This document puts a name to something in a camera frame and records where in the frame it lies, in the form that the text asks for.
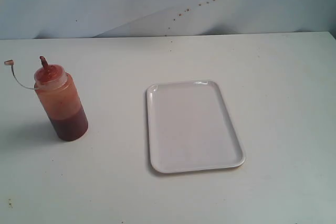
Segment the red sauce squeeze bottle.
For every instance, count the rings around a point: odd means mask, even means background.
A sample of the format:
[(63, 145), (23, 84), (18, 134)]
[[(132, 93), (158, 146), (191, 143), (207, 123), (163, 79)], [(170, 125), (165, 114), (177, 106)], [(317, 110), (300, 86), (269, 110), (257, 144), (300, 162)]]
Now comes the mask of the red sauce squeeze bottle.
[(34, 90), (42, 104), (57, 136), (67, 142), (81, 138), (89, 123), (71, 74), (61, 65), (49, 64), (40, 56), (41, 67), (34, 73), (34, 86), (27, 87), (19, 82), (14, 72), (14, 61), (7, 60), (12, 76), (23, 88)]

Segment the white rectangular plastic tray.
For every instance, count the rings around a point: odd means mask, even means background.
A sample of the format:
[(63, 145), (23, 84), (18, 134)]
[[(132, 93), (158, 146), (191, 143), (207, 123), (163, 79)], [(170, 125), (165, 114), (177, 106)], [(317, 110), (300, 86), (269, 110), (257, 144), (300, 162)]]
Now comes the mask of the white rectangular plastic tray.
[(232, 169), (245, 162), (216, 82), (153, 84), (145, 93), (149, 160), (156, 172)]

